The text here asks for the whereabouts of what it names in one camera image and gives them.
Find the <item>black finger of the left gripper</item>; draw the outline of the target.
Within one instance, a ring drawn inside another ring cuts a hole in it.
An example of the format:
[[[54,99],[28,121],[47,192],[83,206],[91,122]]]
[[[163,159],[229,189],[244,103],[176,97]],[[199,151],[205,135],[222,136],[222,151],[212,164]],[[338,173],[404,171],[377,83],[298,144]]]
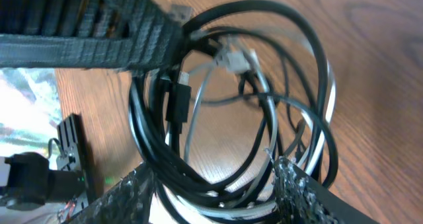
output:
[[[181,25],[154,0],[1,0],[1,67],[149,71],[175,64]]]

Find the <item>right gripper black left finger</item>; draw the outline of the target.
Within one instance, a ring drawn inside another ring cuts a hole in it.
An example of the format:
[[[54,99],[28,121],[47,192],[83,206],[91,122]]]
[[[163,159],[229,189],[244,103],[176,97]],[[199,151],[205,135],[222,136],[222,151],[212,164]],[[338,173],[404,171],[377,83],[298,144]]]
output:
[[[148,223],[154,191],[154,174],[142,163],[68,223]]]

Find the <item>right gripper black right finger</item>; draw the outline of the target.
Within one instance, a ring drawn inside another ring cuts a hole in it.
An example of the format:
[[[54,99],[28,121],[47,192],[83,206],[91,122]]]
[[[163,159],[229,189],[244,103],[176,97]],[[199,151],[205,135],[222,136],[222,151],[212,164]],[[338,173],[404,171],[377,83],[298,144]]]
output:
[[[274,161],[281,223],[371,224],[375,221],[335,196],[289,159]]]

